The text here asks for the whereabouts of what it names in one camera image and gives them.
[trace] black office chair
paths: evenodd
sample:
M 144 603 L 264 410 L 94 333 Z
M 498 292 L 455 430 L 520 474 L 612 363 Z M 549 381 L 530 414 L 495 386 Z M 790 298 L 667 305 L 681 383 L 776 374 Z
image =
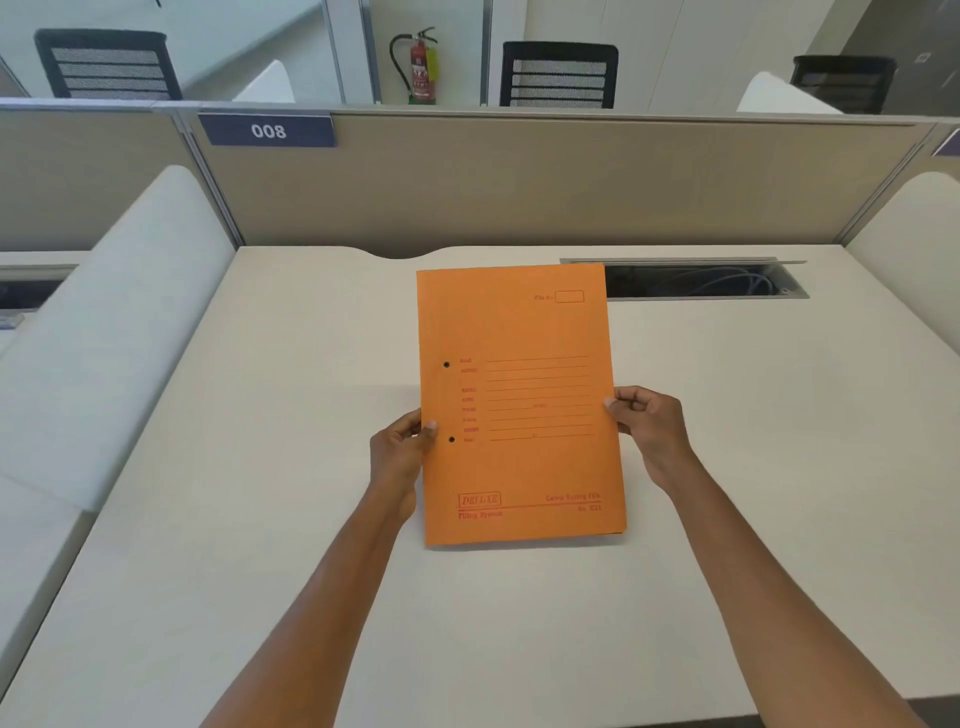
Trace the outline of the black office chair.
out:
M 500 106 L 612 109 L 618 58 L 612 45 L 504 43 Z
M 790 84 L 844 113 L 881 113 L 897 62 L 876 56 L 797 56 Z
M 166 39 L 150 31 L 34 33 L 43 70 L 60 99 L 182 99 Z

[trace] fire extinguisher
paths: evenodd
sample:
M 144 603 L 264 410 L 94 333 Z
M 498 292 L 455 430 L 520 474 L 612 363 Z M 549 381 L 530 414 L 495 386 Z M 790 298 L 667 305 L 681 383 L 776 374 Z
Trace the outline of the fire extinguisher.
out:
M 439 42 L 436 38 L 427 35 L 434 29 L 434 26 L 424 28 L 416 36 L 409 33 L 402 33 L 394 36 L 390 41 L 390 60 L 394 62 L 396 72 L 403 79 L 403 85 L 407 87 L 409 103 L 411 104 L 436 104 L 437 103 L 437 47 Z M 396 62 L 394 55 L 394 45 L 398 40 L 413 40 L 414 44 L 410 47 L 410 75 L 411 80 L 407 81 L 407 75 Z

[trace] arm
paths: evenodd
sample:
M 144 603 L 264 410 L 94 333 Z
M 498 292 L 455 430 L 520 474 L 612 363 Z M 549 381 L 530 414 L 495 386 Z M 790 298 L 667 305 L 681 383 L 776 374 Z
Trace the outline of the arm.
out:
M 420 430 L 417 410 L 373 435 L 367 492 L 201 728 L 333 725 L 396 534 L 417 507 L 414 482 L 436 434 L 436 423 Z
M 701 465 L 680 403 L 642 387 L 607 402 L 670 497 L 769 728 L 922 728 L 883 675 L 783 570 Z

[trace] wall sign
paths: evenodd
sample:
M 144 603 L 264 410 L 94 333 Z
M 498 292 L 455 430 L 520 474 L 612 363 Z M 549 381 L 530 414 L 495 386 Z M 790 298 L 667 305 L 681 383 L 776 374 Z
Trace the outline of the wall sign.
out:
M 947 141 L 933 153 L 934 157 L 960 157 L 960 129 L 953 130 Z
M 335 147 L 333 120 L 326 116 L 201 113 L 210 144 L 221 147 Z

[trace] deluxe logo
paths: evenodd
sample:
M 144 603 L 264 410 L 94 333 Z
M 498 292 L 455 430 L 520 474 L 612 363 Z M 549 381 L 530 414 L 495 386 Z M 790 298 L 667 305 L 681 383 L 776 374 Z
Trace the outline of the deluxe logo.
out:
M 503 505 L 499 491 L 489 493 L 461 493 L 459 495 L 461 508 L 483 508 Z

